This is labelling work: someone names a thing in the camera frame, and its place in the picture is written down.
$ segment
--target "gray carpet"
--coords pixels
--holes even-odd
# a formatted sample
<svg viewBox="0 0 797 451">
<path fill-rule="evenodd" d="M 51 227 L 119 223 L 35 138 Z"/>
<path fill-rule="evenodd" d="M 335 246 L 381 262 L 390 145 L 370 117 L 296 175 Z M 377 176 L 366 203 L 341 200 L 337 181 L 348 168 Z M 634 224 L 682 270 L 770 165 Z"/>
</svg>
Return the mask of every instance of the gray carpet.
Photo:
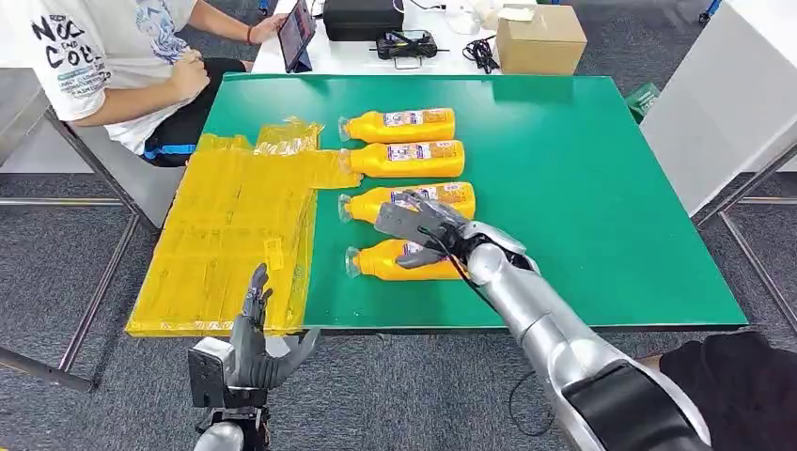
<svg viewBox="0 0 797 451">
<path fill-rule="evenodd" d="M 254 2 L 214 1 L 246 18 Z M 630 92 L 662 87 L 700 31 L 703 1 L 578 2 L 589 39 L 579 73 L 611 75 Z M 209 55 L 252 59 L 254 49 L 184 36 Z M 763 193 L 793 193 L 782 176 Z M 0 177 L 0 195 L 97 194 L 91 176 Z M 797 209 L 738 207 L 733 216 L 797 306 L 793 277 Z M 125 224 L 119 210 L 0 209 L 0 339 L 3 346 L 57 364 Z M 777 346 L 795 337 L 724 226 L 703 239 L 747 317 Z M 0 368 L 0 447 L 10 449 L 191 449 L 193 423 L 186 352 L 194 339 L 135 339 L 122 327 L 155 239 L 141 227 L 123 258 L 75 366 L 101 380 L 89 395 Z M 632 356 L 670 350 L 704 333 L 610 333 Z M 563 449 L 559 433 L 525 437 L 508 418 L 508 393 L 527 365 L 505 334 L 327 336 L 318 352 L 270 401 L 275 449 Z M 516 413 L 534 428 L 545 412 L 530 380 Z"/>
</svg>

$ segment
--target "bottle cap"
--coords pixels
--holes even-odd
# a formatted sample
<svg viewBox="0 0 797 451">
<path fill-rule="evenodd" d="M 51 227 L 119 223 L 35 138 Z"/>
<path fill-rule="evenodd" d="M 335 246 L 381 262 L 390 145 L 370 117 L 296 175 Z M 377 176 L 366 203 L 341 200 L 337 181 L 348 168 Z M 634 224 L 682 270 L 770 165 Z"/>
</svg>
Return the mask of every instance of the bottle cap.
<svg viewBox="0 0 797 451">
<path fill-rule="evenodd" d="M 346 174 L 350 174 L 352 172 L 352 151 L 348 150 L 347 148 L 342 148 L 340 150 L 340 155 L 337 157 L 338 162 L 340 163 L 340 170 L 345 172 Z"/>
<path fill-rule="evenodd" d="M 352 139 L 352 137 L 349 135 L 349 130 L 347 130 L 348 128 L 349 128 L 349 120 L 346 119 L 345 117 L 340 117 L 337 120 L 337 134 L 340 135 L 341 143 L 345 143 L 346 141 Z"/>
<path fill-rule="evenodd" d="M 352 220 L 351 204 L 352 197 L 350 195 L 341 194 L 337 198 L 337 215 L 340 217 L 341 223 L 348 223 Z"/>
<path fill-rule="evenodd" d="M 354 247 L 349 247 L 346 249 L 346 275 L 350 278 L 354 278 L 362 272 L 360 271 L 360 250 Z"/>
</svg>

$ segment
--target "tablet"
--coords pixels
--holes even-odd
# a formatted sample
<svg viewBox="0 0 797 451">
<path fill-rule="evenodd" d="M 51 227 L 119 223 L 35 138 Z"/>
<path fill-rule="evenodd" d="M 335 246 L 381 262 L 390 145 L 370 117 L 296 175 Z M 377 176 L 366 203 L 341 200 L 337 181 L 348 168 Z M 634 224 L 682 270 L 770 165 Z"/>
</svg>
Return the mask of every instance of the tablet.
<svg viewBox="0 0 797 451">
<path fill-rule="evenodd" d="M 285 72 L 293 72 L 299 57 L 316 34 L 316 20 L 307 9 L 305 0 L 297 0 L 288 18 L 279 28 L 277 36 L 285 61 Z"/>
</svg>

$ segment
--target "white t-shirt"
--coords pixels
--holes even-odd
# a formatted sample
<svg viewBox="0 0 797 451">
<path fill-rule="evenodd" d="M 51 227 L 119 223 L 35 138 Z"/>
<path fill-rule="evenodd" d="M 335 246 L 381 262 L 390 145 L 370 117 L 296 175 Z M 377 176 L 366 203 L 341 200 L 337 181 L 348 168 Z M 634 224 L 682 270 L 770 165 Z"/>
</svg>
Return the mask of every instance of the white t-shirt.
<svg viewBox="0 0 797 451">
<path fill-rule="evenodd" d="M 106 88 L 166 81 L 188 50 L 175 36 L 196 0 L 17 0 L 23 42 L 47 98 L 61 120 L 96 113 Z M 111 139 L 134 153 L 184 101 L 138 119 L 106 125 Z"/>
</svg>

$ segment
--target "yellow plastic wrap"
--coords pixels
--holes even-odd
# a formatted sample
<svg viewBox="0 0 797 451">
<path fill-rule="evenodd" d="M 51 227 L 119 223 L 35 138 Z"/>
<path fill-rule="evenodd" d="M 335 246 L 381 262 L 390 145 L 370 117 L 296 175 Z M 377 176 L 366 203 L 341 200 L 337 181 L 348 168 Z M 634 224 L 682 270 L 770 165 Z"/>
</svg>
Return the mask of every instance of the yellow plastic wrap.
<svg viewBox="0 0 797 451">
<path fill-rule="evenodd" d="M 228 335 L 261 262 L 273 288 L 266 333 L 301 328 L 314 188 L 359 184 L 341 173 L 337 152 L 318 150 L 319 131 L 317 124 L 293 119 L 263 127 L 255 148 L 241 136 L 200 138 L 128 321 L 129 334 Z"/>
</svg>

